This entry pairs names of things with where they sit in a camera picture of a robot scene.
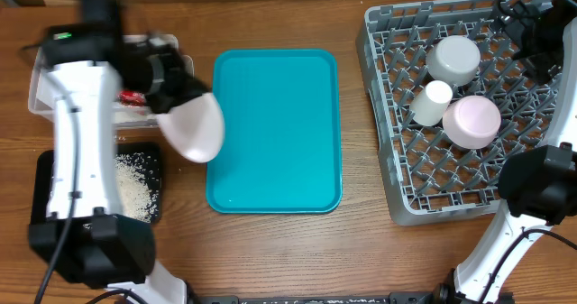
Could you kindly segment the pink small bowl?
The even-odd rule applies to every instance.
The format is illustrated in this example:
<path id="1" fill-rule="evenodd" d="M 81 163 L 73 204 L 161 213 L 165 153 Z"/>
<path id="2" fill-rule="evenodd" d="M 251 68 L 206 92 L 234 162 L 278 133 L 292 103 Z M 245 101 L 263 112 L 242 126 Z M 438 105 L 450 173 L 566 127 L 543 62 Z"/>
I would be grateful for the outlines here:
<path id="1" fill-rule="evenodd" d="M 493 142 L 501 125 L 501 116 L 497 106 L 488 98 L 468 96 L 447 108 L 442 124 L 453 144 L 475 150 Z"/>

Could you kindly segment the grey-green small bowl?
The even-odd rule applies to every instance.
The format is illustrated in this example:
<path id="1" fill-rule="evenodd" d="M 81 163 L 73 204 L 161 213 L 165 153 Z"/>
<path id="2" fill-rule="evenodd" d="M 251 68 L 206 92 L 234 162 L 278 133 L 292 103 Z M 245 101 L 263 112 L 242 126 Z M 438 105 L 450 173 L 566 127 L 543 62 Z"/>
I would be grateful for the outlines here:
<path id="1" fill-rule="evenodd" d="M 460 35 L 443 38 L 426 55 L 429 75 L 457 87 L 473 81 L 480 62 L 481 53 L 476 43 Z"/>

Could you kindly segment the red snack wrapper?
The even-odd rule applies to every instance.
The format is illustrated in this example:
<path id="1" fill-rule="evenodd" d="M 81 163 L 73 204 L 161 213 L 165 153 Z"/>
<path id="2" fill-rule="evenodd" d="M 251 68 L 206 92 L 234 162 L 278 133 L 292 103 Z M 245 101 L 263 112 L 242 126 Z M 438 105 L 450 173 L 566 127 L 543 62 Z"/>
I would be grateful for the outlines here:
<path id="1" fill-rule="evenodd" d="M 125 106 L 145 106 L 144 94 L 133 91 L 122 91 L 118 94 L 118 101 Z"/>

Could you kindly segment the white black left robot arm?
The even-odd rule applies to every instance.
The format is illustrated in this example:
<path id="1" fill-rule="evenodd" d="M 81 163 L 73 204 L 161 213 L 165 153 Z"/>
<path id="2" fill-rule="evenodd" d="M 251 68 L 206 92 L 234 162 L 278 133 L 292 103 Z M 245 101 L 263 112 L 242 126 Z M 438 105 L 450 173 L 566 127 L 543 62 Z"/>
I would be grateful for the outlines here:
<path id="1" fill-rule="evenodd" d="M 53 171 L 44 218 L 28 240 L 48 274 L 122 295 L 135 303 L 194 303 L 186 281 L 157 259 L 152 228 L 128 217 L 119 196 L 114 106 L 119 94 L 144 96 L 165 139 L 182 157 L 213 160 L 224 115 L 206 83 L 161 37 L 124 38 L 119 0 L 78 0 L 77 23 L 49 27 L 34 68 L 52 90 Z"/>

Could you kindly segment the white plastic cup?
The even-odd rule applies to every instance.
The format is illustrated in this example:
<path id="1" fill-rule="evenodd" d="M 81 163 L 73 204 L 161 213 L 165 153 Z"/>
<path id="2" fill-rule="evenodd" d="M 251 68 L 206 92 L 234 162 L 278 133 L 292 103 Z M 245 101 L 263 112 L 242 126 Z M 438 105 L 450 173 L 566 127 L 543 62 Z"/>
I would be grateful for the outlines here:
<path id="1" fill-rule="evenodd" d="M 453 90 L 447 83 L 441 80 L 429 82 L 409 106 L 414 113 L 413 120 L 423 126 L 438 124 L 452 98 Z"/>

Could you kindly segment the large white plate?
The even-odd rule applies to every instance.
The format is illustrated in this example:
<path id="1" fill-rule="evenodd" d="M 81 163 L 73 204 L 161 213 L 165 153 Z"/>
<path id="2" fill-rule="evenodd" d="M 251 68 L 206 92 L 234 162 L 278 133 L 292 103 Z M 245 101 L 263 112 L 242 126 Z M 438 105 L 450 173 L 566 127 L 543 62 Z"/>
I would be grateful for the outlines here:
<path id="1" fill-rule="evenodd" d="M 156 115 L 156 121 L 171 147 L 189 161 L 207 163 L 223 146 L 224 115 L 213 93 Z"/>

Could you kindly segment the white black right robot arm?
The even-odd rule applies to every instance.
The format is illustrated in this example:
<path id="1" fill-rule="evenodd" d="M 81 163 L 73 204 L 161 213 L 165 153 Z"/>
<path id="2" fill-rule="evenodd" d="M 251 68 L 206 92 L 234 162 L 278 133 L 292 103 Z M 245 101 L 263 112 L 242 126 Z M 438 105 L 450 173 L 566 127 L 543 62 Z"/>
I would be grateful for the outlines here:
<path id="1" fill-rule="evenodd" d="M 510 303 L 500 292 L 507 277 L 542 235 L 570 246 L 553 227 L 576 214 L 576 0 L 548 9 L 496 0 L 493 28 L 518 47 L 514 60 L 539 85 L 559 74 L 554 114 L 534 149 L 510 156 L 499 173 L 501 197 L 472 253 L 431 295 L 429 303 Z"/>

